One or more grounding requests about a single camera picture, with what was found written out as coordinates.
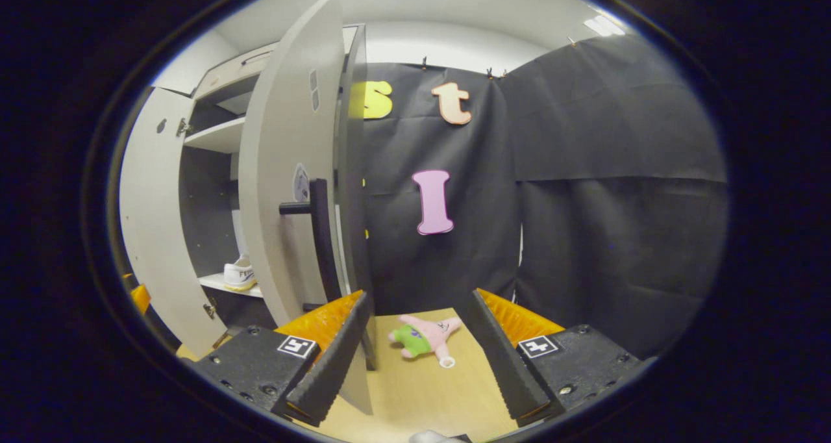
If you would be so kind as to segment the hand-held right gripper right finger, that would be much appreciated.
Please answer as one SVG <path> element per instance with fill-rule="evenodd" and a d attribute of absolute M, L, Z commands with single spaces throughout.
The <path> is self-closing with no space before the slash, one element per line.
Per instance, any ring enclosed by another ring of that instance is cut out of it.
<path fill-rule="evenodd" d="M 644 367 L 592 325 L 561 327 L 481 289 L 468 299 L 468 329 L 518 426 L 587 407 Z"/>

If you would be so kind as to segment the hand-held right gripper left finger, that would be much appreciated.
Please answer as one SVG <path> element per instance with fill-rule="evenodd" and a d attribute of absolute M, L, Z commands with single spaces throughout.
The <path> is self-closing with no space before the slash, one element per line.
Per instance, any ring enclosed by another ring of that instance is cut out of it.
<path fill-rule="evenodd" d="M 193 365 L 256 407 L 319 426 L 340 393 L 370 315 L 370 297 L 356 291 L 276 329 L 250 325 Z"/>

